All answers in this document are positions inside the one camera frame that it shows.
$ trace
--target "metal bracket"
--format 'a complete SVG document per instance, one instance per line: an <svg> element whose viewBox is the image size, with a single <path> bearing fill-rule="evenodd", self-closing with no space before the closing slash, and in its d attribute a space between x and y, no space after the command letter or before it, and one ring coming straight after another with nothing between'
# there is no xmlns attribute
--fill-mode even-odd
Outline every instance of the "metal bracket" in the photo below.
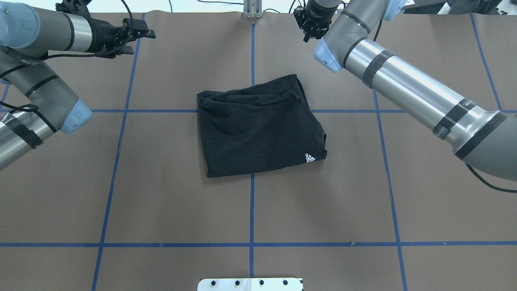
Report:
<svg viewBox="0 0 517 291"><path fill-rule="evenodd" d="M262 0L244 0L244 18L262 18Z"/></svg>
<svg viewBox="0 0 517 291"><path fill-rule="evenodd" d="M197 291L303 291L302 278L202 279Z"/></svg>

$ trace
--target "folded shirt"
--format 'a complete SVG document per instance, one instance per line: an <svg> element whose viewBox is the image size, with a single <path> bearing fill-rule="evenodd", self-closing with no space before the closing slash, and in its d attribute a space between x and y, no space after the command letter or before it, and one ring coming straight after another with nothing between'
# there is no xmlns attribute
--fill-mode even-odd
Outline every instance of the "folded shirt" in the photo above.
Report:
<svg viewBox="0 0 517 291"><path fill-rule="evenodd" d="M326 134L296 75L197 95L207 176L277 170L325 159Z"/></svg>

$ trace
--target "white logo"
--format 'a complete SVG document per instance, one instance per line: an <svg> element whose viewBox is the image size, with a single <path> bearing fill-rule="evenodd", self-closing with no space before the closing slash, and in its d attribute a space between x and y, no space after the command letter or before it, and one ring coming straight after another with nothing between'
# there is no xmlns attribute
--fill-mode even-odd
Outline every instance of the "white logo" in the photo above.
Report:
<svg viewBox="0 0 517 291"><path fill-rule="evenodd" d="M316 159L313 158L313 156L311 156L310 154L305 154L305 159L307 160L307 163L310 163L310 162L313 162L315 161Z"/></svg>

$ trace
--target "white metal plate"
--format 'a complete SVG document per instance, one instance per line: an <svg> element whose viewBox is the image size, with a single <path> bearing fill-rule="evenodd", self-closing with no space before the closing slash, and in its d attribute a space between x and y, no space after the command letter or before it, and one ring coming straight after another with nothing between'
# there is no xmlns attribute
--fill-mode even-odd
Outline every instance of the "white metal plate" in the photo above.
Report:
<svg viewBox="0 0 517 291"><path fill-rule="evenodd" d="M302 278L202 279L197 291L303 291Z"/></svg>

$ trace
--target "black cable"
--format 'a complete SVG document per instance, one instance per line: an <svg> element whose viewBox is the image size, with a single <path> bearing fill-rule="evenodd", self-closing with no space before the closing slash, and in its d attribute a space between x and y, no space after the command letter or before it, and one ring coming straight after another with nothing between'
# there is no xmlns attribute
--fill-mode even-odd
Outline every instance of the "black cable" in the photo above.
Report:
<svg viewBox="0 0 517 291"><path fill-rule="evenodd" d="M487 182L485 179L483 179L477 172L476 170L474 170L471 166L467 165L467 168L472 172L472 174L474 174L474 176L476 176L476 178L478 178L481 182L483 182L483 184L485 184L486 186L492 188L492 189L495 189L497 191L501 191L501 192L507 192L507 193L517 193L517 190L510 190L510 189L504 189L504 188L499 188L499 187L496 187L492 184L490 184L489 182Z"/></svg>
<svg viewBox="0 0 517 291"><path fill-rule="evenodd" d="M129 7L126 4L126 1L124 1L124 0L120 0L120 1L122 1L124 6L126 7L126 9L128 10L129 18L130 18L128 36L127 36L126 40L124 40L124 42L121 45L119 45L118 47L115 47L114 49L112 49L110 51L107 51L107 52L99 52L99 53L93 53L93 54L55 54L55 55L50 55L50 56L46 57L45 60L53 59L55 57L93 57L93 56L103 56L103 55L114 53L117 50L119 50L119 49L123 48L124 46L126 46L127 43L129 42L129 39L130 39L131 35L133 34L133 14L131 13L131 10L129 10Z"/></svg>
<svg viewBox="0 0 517 291"><path fill-rule="evenodd" d="M375 36L373 37L373 41L377 40L377 36L379 36L379 32L381 31L381 26L383 25L383 20L379 21L379 26L377 27L377 32L375 33Z"/></svg>
<svg viewBox="0 0 517 291"><path fill-rule="evenodd" d="M488 8L490 7L490 4L492 3L492 0L488 0L488 2L485 2L485 12L483 14L487 14L488 13Z"/></svg>
<svg viewBox="0 0 517 291"><path fill-rule="evenodd" d="M289 8L289 12L288 13L291 13L291 10L293 9L293 6L294 6L294 2L296 2L296 0L293 0L293 2L291 3L291 7Z"/></svg>
<svg viewBox="0 0 517 291"><path fill-rule="evenodd" d="M14 113L16 111L23 111L23 112L35 112L38 111L38 106L34 104L26 104L22 106L13 106L11 104L7 104L5 102L0 101L0 105L7 107L9 109L12 109L9 113Z"/></svg>
<svg viewBox="0 0 517 291"><path fill-rule="evenodd" d="M271 11L274 11L276 13L280 13L280 11L276 10L276 9L273 9L273 8L267 8L267 9L264 9L264 12L268 11L268 10L271 10Z"/></svg>
<svg viewBox="0 0 517 291"><path fill-rule="evenodd" d="M234 4L234 5L244 5L244 3L236 3L236 2L223 2L223 1L203 1L203 0L197 0L198 2L202 3L223 3L223 4Z"/></svg>

